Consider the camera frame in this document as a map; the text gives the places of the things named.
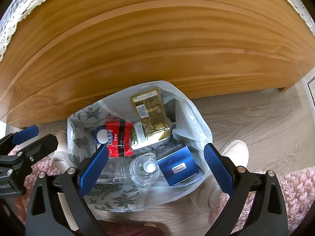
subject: trash bag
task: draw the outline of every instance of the trash bag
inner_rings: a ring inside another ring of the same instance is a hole
[[[176,121],[173,137],[189,147],[200,168],[199,173],[174,186],[169,186],[163,176],[150,187],[135,183],[96,183],[92,192],[84,197],[91,209],[112,212],[145,210],[188,195],[210,174],[204,160],[204,146],[212,142],[211,130],[192,101],[166,81],[142,83],[121,90],[71,115],[68,118],[69,166],[78,166],[96,151],[93,132],[98,126],[107,121],[138,122],[130,97],[152,88],[160,90],[166,116]]]

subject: silver bolt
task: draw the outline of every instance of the silver bolt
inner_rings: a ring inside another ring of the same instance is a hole
[[[13,169],[9,169],[9,170],[7,171],[7,175],[8,175],[8,176],[10,176],[12,173],[13,173]]]
[[[244,173],[246,171],[246,168],[244,168],[243,166],[239,166],[239,167],[237,167],[237,171]]]
[[[75,171],[76,171],[75,168],[69,168],[69,169],[67,170],[67,173],[68,173],[69,175],[71,175],[71,174],[75,173]]]
[[[275,176],[275,172],[273,172],[272,170],[268,170],[268,175],[269,176]]]
[[[45,175],[46,175],[45,172],[40,172],[40,173],[38,174],[38,177],[39,177],[39,178],[43,178]]]

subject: gray laminate floor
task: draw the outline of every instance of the gray laminate floor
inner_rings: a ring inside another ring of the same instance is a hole
[[[250,171],[274,170],[278,176],[315,166],[315,127],[306,92],[299,82],[284,93],[277,89],[193,100],[220,150],[231,139],[245,141]],[[66,121],[40,125],[40,134],[66,129]],[[70,211],[67,218],[75,228]],[[155,223],[166,235],[204,235],[208,214],[188,197],[142,212],[109,213],[94,210],[97,219]]]

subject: red wrapper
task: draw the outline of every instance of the red wrapper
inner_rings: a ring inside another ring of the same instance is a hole
[[[133,154],[130,147],[130,132],[133,123],[130,121],[108,121],[105,123],[108,135],[109,157],[129,156]]]

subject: wooden panel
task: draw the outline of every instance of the wooden panel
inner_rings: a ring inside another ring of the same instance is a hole
[[[0,118],[62,120],[161,79],[189,98],[291,87],[314,64],[315,38],[286,0],[47,0],[1,62]]]

